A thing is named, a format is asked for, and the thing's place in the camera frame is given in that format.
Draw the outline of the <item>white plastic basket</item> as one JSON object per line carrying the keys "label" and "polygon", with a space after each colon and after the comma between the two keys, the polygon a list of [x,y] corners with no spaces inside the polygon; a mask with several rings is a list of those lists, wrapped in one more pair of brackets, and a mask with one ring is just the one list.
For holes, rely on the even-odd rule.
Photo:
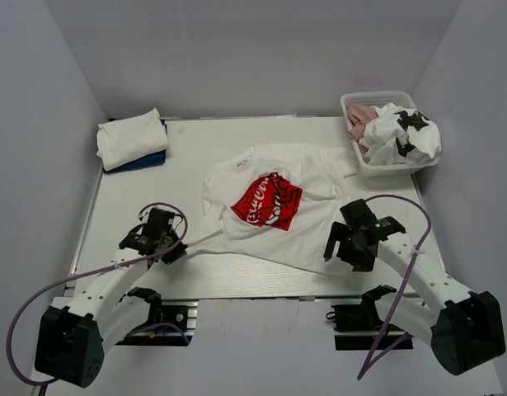
{"label": "white plastic basket", "polygon": [[[406,108],[417,109],[417,106],[414,103],[412,97],[405,92],[399,91],[355,92],[343,95],[340,98],[340,106],[345,117],[345,123],[347,125],[348,131],[350,132],[352,128],[352,124],[348,120],[346,110],[346,107],[349,104],[382,107],[388,104],[389,102],[397,106],[404,106]],[[385,166],[370,166],[365,162],[364,153],[360,149],[357,141],[354,141],[350,138],[350,143],[355,151],[359,172],[365,177],[384,177],[384,176],[396,176],[400,174],[412,174],[418,172],[420,169],[424,167],[429,167],[437,164],[441,153],[440,151],[440,153],[434,160],[418,165],[399,164]]]}

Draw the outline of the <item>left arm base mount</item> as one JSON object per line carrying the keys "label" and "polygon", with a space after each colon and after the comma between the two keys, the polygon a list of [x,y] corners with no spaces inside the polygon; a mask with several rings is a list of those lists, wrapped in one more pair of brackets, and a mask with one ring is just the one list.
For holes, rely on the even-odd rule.
{"label": "left arm base mount", "polygon": [[135,298],[148,308],[146,320],[117,346],[187,347],[196,325],[198,301],[165,300],[155,290],[133,288],[120,299]]}

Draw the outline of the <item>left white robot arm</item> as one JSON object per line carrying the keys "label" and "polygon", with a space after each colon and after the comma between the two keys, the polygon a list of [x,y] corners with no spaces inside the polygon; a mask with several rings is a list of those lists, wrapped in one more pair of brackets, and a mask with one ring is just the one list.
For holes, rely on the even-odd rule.
{"label": "left white robot arm", "polygon": [[156,203],[141,209],[138,219],[119,242],[109,268],[63,307],[43,314],[35,351],[38,372],[86,388],[114,345],[163,327],[161,294],[135,283],[154,265],[185,255],[176,226],[185,225],[186,216],[175,206]]}

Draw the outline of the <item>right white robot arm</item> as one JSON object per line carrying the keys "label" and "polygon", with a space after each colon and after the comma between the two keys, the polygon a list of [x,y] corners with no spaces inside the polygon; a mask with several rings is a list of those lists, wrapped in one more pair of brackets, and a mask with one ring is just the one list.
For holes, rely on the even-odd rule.
{"label": "right white robot arm", "polygon": [[354,271],[371,272],[377,260],[389,265],[401,285],[379,285],[362,294],[359,304],[338,304],[326,314],[340,333],[374,331],[375,338],[360,369],[364,375],[390,350],[417,338],[431,348],[440,365],[461,375],[504,355],[500,304],[484,291],[477,293],[452,278],[412,242],[399,221],[378,218],[366,200],[340,209],[324,258],[340,258]]}

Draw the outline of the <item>white red-print t-shirt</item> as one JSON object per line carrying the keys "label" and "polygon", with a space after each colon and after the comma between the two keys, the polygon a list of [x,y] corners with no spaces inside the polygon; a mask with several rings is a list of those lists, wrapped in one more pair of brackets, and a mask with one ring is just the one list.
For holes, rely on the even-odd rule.
{"label": "white red-print t-shirt", "polygon": [[354,153],[309,144],[264,144],[217,163],[203,180],[203,218],[190,255],[233,253],[327,276],[350,266],[323,257],[333,222],[350,202]]}

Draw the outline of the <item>pink t-shirt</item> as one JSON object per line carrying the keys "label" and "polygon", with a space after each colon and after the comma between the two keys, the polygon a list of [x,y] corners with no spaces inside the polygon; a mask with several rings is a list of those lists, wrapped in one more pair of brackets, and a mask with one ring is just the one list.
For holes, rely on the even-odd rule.
{"label": "pink t-shirt", "polygon": [[378,118],[378,113],[373,106],[361,106],[349,104],[346,107],[347,117],[352,128],[349,132],[350,138],[354,141],[359,141],[364,136],[366,125]]}

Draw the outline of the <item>white black-print t-shirt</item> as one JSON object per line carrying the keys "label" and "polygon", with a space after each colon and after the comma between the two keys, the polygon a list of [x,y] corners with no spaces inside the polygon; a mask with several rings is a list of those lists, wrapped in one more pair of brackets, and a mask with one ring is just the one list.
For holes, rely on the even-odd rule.
{"label": "white black-print t-shirt", "polygon": [[370,166],[418,165],[434,160],[441,151],[438,126],[413,108],[363,106],[369,118],[361,120],[364,131],[353,135]]}

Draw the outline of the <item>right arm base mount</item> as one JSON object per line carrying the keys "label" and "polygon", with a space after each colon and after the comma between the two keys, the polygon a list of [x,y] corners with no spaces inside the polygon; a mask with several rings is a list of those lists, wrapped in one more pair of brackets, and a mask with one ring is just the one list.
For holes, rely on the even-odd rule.
{"label": "right arm base mount", "polygon": [[380,285],[365,292],[357,303],[332,305],[326,321],[333,325],[336,350],[369,351],[383,324],[375,302],[396,292],[390,285]]}

